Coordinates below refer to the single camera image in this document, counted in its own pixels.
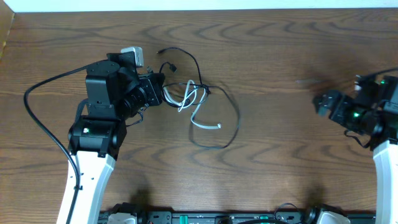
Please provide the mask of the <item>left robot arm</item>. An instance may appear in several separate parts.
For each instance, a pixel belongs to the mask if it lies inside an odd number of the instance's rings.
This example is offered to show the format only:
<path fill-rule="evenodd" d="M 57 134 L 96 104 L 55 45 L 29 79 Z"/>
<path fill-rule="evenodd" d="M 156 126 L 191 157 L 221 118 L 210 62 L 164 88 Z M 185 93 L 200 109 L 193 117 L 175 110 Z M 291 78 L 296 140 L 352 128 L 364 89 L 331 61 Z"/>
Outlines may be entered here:
<path fill-rule="evenodd" d="M 162 102 L 163 73 L 139 74 L 136 53 L 109 53 L 106 60 L 88 65 L 88 99 L 79 104 L 68 133 L 73 162 L 57 223 L 96 223 L 104 191 L 127 134 L 126 120 Z"/>

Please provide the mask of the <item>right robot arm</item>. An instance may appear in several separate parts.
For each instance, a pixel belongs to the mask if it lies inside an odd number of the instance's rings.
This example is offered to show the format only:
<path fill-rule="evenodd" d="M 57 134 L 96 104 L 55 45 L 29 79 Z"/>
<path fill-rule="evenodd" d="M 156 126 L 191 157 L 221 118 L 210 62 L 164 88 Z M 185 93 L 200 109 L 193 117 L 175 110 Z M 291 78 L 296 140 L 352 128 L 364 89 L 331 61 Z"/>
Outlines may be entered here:
<path fill-rule="evenodd" d="M 353 138 L 373 152 L 376 166 L 376 223 L 397 223 L 397 77 L 359 77 L 352 98 L 338 90 L 314 97 L 316 112 L 345 128 Z"/>

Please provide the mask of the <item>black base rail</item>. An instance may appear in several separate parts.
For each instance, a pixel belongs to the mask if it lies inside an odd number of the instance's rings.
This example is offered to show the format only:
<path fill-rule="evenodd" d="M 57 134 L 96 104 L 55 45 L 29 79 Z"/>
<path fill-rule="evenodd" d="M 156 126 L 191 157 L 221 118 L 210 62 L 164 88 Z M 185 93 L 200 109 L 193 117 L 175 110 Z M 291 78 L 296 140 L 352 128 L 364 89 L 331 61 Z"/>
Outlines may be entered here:
<path fill-rule="evenodd" d="M 321 204 L 306 210 L 291 203 L 283 203 L 274 211 L 265 212 L 178 212 L 172 208 L 142 208 L 131 203 L 119 203 L 100 212 L 98 223 L 137 224 L 218 224 L 218 223 L 370 223 L 373 213 L 346 213 L 342 209 Z"/>

